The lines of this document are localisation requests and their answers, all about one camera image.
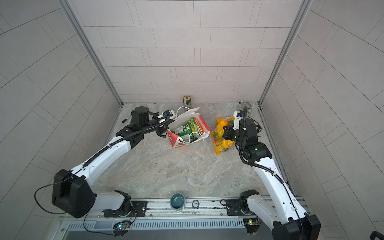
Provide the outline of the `red white paper gift bag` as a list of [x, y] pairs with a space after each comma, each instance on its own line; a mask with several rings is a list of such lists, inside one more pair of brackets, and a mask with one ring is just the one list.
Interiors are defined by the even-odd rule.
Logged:
[[168, 125], [168, 138], [173, 148], [204, 141], [210, 135], [210, 128], [197, 112], [200, 107], [180, 107], [175, 121]]

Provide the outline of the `green white snack packet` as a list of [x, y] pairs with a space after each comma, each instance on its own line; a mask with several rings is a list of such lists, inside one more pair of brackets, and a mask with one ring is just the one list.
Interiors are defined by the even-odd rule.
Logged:
[[187, 143], [192, 143], [200, 137], [199, 129], [194, 118], [190, 118], [186, 124], [171, 130], [171, 132], [181, 137], [182, 140]]

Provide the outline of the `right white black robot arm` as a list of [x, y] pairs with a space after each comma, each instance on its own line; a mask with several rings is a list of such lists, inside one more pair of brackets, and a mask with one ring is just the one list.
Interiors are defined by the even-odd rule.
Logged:
[[267, 204], [255, 190], [241, 194], [242, 210], [256, 214], [272, 231], [275, 240], [316, 240], [321, 230], [316, 215], [309, 215], [281, 176], [272, 153], [258, 140], [258, 127], [244, 114], [224, 127], [223, 138], [235, 142], [241, 161], [254, 168], [273, 203]]

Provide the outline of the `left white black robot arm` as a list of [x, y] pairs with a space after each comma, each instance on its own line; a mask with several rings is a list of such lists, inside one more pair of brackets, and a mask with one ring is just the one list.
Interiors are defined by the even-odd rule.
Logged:
[[102, 211], [105, 216], [125, 217], [133, 212], [129, 194], [114, 190], [96, 193], [91, 189], [99, 176], [121, 156], [132, 150], [144, 135], [156, 132], [165, 138], [169, 124], [176, 114], [172, 110], [152, 113], [147, 107], [137, 107], [131, 112], [131, 122], [118, 131], [115, 137], [88, 160], [71, 170], [55, 174], [52, 205], [79, 219], [92, 211]]

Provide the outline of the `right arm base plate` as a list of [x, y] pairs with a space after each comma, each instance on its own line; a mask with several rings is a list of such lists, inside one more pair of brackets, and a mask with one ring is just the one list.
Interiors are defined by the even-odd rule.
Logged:
[[242, 202], [240, 200], [220, 200], [220, 204], [227, 210], [228, 216], [255, 216], [256, 214], [249, 211], [243, 210]]

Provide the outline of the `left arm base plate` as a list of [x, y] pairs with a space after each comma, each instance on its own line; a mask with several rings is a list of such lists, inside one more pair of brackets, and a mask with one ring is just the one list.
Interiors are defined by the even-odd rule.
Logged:
[[144, 217], [146, 214], [147, 201], [130, 201], [123, 203], [118, 210], [102, 210], [105, 218], [134, 218]]

